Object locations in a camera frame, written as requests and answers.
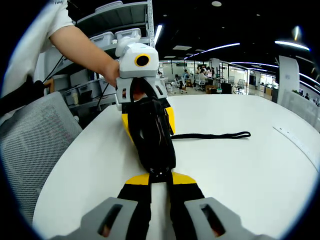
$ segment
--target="black ceiling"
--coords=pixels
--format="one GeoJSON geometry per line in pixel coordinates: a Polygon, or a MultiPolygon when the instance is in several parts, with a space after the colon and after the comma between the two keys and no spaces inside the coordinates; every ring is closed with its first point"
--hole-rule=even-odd
{"type": "MultiPolygon", "coordinates": [[[[69,15],[78,20],[92,14],[95,8],[113,2],[110,0],[69,0],[69,15]]],[[[123,0],[124,4],[141,2],[123,0]]],[[[198,53],[196,49],[208,50],[227,44],[240,43],[237,46],[209,51],[188,60],[207,61],[218,58],[227,62],[254,62],[277,65],[279,55],[317,61],[315,21],[317,6],[311,2],[295,4],[282,0],[220,0],[222,6],[212,6],[212,0],[182,1],[154,0],[154,27],[163,28],[156,44],[159,59],[176,56],[174,59],[188,57],[186,54],[198,53]],[[299,26],[301,34],[296,43],[310,47],[311,51],[275,44],[275,40],[293,42],[293,30],[299,26]],[[176,45],[189,46],[191,49],[173,50],[176,45]]],[[[296,58],[300,72],[315,79],[317,71],[310,62],[296,58]]],[[[275,71],[275,68],[262,66],[275,71]]]]}

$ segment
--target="white t-shirt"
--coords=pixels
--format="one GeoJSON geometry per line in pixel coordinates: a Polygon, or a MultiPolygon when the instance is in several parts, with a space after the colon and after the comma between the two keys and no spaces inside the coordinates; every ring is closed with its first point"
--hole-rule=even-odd
{"type": "Polygon", "coordinates": [[[73,24],[67,6],[67,0],[49,1],[26,30],[10,58],[1,97],[19,88],[27,75],[34,77],[40,52],[52,45],[49,37],[58,29],[73,24]]]}

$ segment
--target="white table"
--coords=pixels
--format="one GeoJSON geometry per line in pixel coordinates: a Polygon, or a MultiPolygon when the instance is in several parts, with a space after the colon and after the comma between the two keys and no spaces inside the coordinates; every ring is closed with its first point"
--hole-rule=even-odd
{"type": "MultiPolygon", "coordinates": [[[[248,230],[280,238],[301,214],[318,173],[273,126],[293,133],[316,156],[320,134],[293,112],[258,96],[208,94],[168,100],[177,134],[251,132],[249,139],[174,140],[175,171],[196,179],[205,197],[240,215],[248,230]]],[[[121,113],[109,106],[55,165],[38,198],[33,226],[45,239],[69,234],[84,214],[117,197],[127,179],[143,173],[121,113]]],[[[164,183],[153,184],[147,239],[174,239],[165,214],[167,202],[164,183]]]]}

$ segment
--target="black strap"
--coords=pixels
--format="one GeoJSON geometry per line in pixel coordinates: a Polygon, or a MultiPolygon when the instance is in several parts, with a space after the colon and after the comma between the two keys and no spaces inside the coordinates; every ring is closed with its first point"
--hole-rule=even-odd
{"type": "Polygon", "coordinates": [[[200,133],[187,133],[171,136],[171,139],[242,139],[248,138],[251,133],[248,131],[241,131],[237,133],[226,133],[222,135],[214,134],[200,134],[200,133]]]}

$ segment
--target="storage bin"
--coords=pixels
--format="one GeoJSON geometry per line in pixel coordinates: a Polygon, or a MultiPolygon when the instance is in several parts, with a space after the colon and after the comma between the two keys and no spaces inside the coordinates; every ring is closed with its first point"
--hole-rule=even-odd
{"type": "Polygon", "coordinates": [[[101,88],[98,80],[92,80],[77,86],[80,96],[89,91],[91,92],[90,98],[94,99],[101,96],[101,88]]]}
{"type": "MultiPolygon", "coordinates": [[[[106,82],[106,80],[104,78],[99,78],[98,80],[99,80],[99,84],[100,84],[100,87],[101,87],[101,92],[103,93],[103,91],[105,90],[105,88],[106,88],[108,83],[106,82]]],[[[104,91],[103,96],[110,95],[110,94],[115,94],[115,93],[116,93],[116,88],[109,84],[109,86],[104,91]]]]}
{"type": "Polygon", "coordinates": [[[137,36],[141,37],[141,30],[140,28],[132,28],[128,30],[117,31],[114,35],[118,41],[124,37],[130,37],[130,38],[135,38],[137,36]]]}
{"type": "Polygon", "coordinates": [[[93,42],[98,48],[104,48],[110,45],[114,39],[115,35],[111,31],[107,31],[90,38],[91,42],[93,42]]]}
{"type": "Polygon", "coordinates": [[[122,1],[113,1],[113,2],[110,2],[108,4],[102,5],[100,7],[97,7],[95,9],[95,12],[104,12],[104,11],[107,11],[111,7],[120,6],[120,5],[123,5],[122,1]]]}
{"type": "Polygon", "coordinates": [[[85,84],[90,81],[87,69],[76,72],[70,76],[71,87],[85,84]]]}
{"type": "Polygon", "coordinates": [[[54,75],[52,78],[54,82],[54,91],[60,91],[69,87],[67,74],[54,75]]]}
{"type": "Polygon", "coordinates": [[[79,96],[79,91],[76,87],[64,92],[64,97],[68,106],[78,104],[77,102],[75,103],[74,94],[79,96]]]}

